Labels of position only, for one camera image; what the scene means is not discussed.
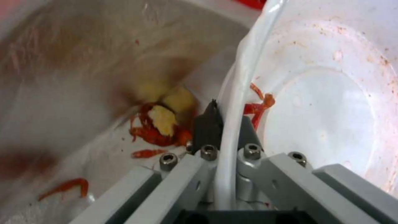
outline gray metal bracket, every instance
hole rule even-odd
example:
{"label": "gray metal bracket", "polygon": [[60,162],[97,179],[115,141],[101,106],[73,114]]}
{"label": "gray metal bracket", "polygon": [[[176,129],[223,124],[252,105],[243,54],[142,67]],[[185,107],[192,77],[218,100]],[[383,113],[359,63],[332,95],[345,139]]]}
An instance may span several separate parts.
{"label": "gray metal bracket", "polygon": [[398,200],[342,165],[321,167],[313,174],[380,223],[398,223]]}
{"label": "gray metal bracket", "polygon": [[123,223],[161,181],[159,173],[137,166],[70,224]]}
{"label": "gray metal bracket", "polygon": [[126,224],[170,223],[181,210],[193,210],[212,181],[216,161],[185,155],[155,188]]}
{"label": "gray metal bracket", "polygon": [[319,223],[377,223],[285,154],[256,160],[238,152],[238,173],[251,179],[279,210],[304,210]]}

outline bolt head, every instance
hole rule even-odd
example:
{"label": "bolt head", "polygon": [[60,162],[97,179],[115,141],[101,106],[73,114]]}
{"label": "bolt head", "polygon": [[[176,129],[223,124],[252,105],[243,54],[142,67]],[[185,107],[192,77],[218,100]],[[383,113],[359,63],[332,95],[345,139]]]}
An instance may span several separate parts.
{"label": "bolt head", "polygon": [[217,159],[217,147],[214,145],[204,145],[200,149],[200,157],[207,161],[214,161]]}
{"label": "bolt head", "polygon": [[164,153],[159,158],[160,169],[163,171],[171,171],[178,163],[178,158],[174,153]]}
{"label": "bolt head", "polygon": [[257,144],[246,144],[243,150],[243,156],[246,159],[257,160],[261,157],[261,147]]}
{"label": "bolt head", "polygon": [[300,164],[302,167],[305,167],[307,165],[307,158],[305,157],[304,154],[293,151],[288,154],[290,158],[295,160],[298,164]]}

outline plastic tube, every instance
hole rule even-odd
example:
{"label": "plastic tube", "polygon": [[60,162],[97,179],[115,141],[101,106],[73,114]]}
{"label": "plastic tube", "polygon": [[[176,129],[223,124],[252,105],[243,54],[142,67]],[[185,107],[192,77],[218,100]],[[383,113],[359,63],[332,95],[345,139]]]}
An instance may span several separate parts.
{"label": "plastic tube", "polygon": [[[246,37],[240,42],[233,68],[220,91],[219,101],[224,118],[224,130],[215,176],[215,208],[236,209],[236,155],[239,129],[242,120],[245,96],[253,79],[263,47],[272,27],[287,0],[268,0],[262,14]],[[231,92],[226,92],[228,79]]]}

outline white container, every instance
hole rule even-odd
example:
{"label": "white container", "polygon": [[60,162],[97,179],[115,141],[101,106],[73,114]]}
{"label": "white container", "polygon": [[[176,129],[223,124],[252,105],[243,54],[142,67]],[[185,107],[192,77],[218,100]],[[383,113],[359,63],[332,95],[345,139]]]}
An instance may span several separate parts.
{"label": "white container", "polygon": [[[228,98],[249,84],[232,80],[252,81],[276,100],[258,128],[266,155],[299,151],[315,169],[340,163],[398,197],[397,7],[392,0],[289,1],[253,58],[253,79],[228,74],[219,96],[223,115],[240,108],[229,107]],[[239,48],[250,41],[258,40]],[[252,91],[249,102],[260,102]],[[233,139],[240,124],[226,122]],[[228,178],[215,187],[234,195]]]}

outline red object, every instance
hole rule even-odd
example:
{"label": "red object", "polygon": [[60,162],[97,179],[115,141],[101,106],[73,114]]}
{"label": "red object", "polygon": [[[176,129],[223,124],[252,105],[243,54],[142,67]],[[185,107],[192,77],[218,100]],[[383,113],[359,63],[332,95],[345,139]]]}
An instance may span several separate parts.
{"label": "red object", "polygon": [[261,92],[261,90],[254,84],[251,83],[250,84],[250,88],[257,93],[258,97],[260,97],[260,100],[264,100],[264,96],[263,93]]}
{"label": "red object", "polygon": [[80,197],[81,198],[84,198],[85,196],[87,196],[88,181],[84,178],[76,178],[76,179],[64,182],[64,183],[60,184],[58,187],[54,188],[53,190],[50,190],[47,193],[42,194],[39,197],[39,201],[41,201],[44,198],[46,198],[50,195],[53,195],[55,193],[61,193],[61,192],[68,191],[69,189],[76,187],[76,186],[80,186]]}
{"label": "red object", "polygon": [[156,156],[158,154],[162,154],[167,152],[167,150],[163,150],[163,149],[143,149],[137,152],[134,152],[131,154],[131,157],[133,158],[151,158],[152,156]]}
{"label": "red object", "polygon": [[135,128],[133,127],[133,122],[135,116],[130,119],[130,134],[133,136],[133,141],[136,140],[137,136],[141,137],[144,141],[158,145],[161,147],[170,146],[170,145],[186,145],[188,140],[192,139],[191,133],[183,129],[181,126],[174,125],[174,135],[173,136],[164,136],[159,130],[154,127],[152,119],[149,117],[148,112],[155,106],[155,103],[147,103],[144,104],[140,111],[138,118],[141,121],[142,127]]}
{"label": "red object", "polygon": [[236,1],[258,10],[262,10],[266,2],[266,0],[236,0]]}
{"label": "red object", "polygon": [[265,94],[263,96],[261,90],[255,85],[250,84],[250,88],[257,93],[257,95],[262,99],[261,104],[245,104],[243,114],[254,114],[252,118],[252,124],[255,130],[257,130],[261,117],[264,114],[264,111],[275,104],[275,99],[272,94]]}

